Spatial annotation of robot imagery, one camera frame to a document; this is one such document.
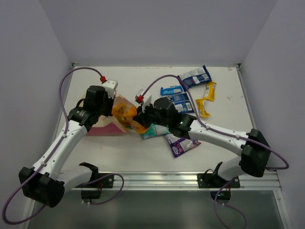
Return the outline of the left black controller box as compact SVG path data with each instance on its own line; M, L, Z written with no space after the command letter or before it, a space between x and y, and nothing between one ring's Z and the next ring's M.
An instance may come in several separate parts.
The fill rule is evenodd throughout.
M81 199L84 202L92 202L93 199L99 199L101 197L101 191L98 190L82 190Z

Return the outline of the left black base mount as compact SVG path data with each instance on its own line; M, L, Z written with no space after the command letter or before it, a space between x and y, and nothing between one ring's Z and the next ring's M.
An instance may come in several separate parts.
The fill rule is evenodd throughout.
M78 175L73 188L113 188L114 173L100 173L97 166L82 162L80 169L85 169L85 175Z

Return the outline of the orange snack packet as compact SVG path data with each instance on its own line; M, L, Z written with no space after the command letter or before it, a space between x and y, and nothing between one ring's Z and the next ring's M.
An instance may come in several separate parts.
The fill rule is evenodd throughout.
M144 134L147 128L134 121L137 115L137 108L134 105L120 103L112 109L112 115L127 129L132 129L138 134Z

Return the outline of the dark blue chips bag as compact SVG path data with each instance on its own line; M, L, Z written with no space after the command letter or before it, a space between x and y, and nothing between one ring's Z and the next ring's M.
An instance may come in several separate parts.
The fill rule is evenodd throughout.
M187 93L169 95L167 98L174 104L174 107L178 113L190 114L194 112Z

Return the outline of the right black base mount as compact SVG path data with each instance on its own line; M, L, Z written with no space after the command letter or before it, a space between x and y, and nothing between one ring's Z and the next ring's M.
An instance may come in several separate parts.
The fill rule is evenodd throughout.
M233 187L240 187L238 179L244 172L238 163L220 162L214 170L208 169L197 174L198 188L221 188L233 180Z

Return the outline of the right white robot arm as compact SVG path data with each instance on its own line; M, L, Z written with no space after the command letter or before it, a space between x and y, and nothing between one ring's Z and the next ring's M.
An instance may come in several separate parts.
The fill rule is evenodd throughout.
M176 137L204 141L234 153L235 158L219 162L208 179L217 187L224 187L229 180L243 174L264 175L270 150L266 139L256 129L247 133L201 123L193 115L179 113L166 98L140 105L133 119L144 127L152 124L165 126Z

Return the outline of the yellow snack bar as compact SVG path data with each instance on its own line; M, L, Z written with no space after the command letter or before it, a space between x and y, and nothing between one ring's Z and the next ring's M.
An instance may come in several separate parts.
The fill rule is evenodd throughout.
M208 101L214 101L215 100L215 88L217 83L215 82L208 82L205 87L205 92L203 98Z
M208 118L210 116L210 114L206 111L205 109L205 102L207 101L205 98L202 99L196 99L196 104L197 104L197 108L198 108L198 112L200 117L202 118Z

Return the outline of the pink and cream paper bag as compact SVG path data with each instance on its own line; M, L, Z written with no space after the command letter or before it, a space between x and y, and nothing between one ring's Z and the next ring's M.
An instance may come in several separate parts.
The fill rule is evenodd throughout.
M128 122L119 121L115 116L100 116L98 122L92 126L87 136L122 135L131 130Z

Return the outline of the blue sweet chilli crisps bag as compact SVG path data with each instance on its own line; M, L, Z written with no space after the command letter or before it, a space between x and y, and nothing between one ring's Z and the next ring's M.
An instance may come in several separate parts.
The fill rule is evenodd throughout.
M212 81L211 75L205 65L198 67L192 71L180 74L178 76L186 85L187 89L203 85Z

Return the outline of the light blue snack packet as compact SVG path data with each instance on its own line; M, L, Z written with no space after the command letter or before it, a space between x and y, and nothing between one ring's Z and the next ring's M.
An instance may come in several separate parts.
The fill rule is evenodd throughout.
M171 86L171 87L161 87L160 89L160 95L161 96L167 96L167 95L174 95L184 92L183 88L179 85Z

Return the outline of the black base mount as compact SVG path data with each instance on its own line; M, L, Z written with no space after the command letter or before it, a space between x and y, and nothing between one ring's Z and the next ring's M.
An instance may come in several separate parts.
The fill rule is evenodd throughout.
M80 169L85 169L85 175L78 175L73 188L113 188L114 173L100 173L97 166L82 162Z
M197 174L198 188L221 188L233 180L233 187L240 187L238 179L244 172L238 163L220 162L214 170L208 169Z

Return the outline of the right black controller box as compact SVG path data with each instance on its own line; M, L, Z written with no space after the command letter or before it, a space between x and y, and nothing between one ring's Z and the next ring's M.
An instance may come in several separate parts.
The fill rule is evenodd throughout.
M213 200L217 198L218 201L229 201L231 199L231 192L229 190L222 190L219 192L219 194L217 191L211 191L210 195Z

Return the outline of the teal mint candy packet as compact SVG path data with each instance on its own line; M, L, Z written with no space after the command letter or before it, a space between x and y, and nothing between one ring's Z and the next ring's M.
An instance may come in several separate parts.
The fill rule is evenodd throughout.
M146 130L145 133L140 134L142 139L148 139L158 136L165 136L169 134L170 131L167 127L161 125L151 124L151 126Z

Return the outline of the aluminium front rail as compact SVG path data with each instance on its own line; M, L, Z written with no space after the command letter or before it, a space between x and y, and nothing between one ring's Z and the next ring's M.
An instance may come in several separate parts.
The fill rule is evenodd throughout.
M100 176L110 175L93 184L84 185L85 178L90 176L76 171L64 171L57 178L63 181L66 190L123 190L128 191L216 191L216 185L206 184L203 174L199 172L121 172L122 178L110 172L100 172ZM242 175L233 180L224 190L237 191L266 191L280 190L281 185L276 172L265 172L262 178Z

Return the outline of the purple blue snack packet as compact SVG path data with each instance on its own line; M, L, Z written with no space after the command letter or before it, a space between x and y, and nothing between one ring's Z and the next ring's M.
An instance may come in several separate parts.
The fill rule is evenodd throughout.
M192 150L201 144L198 140L179 138L173 134L167 134L164 137L169 144L174 158L183 155L187 151Z

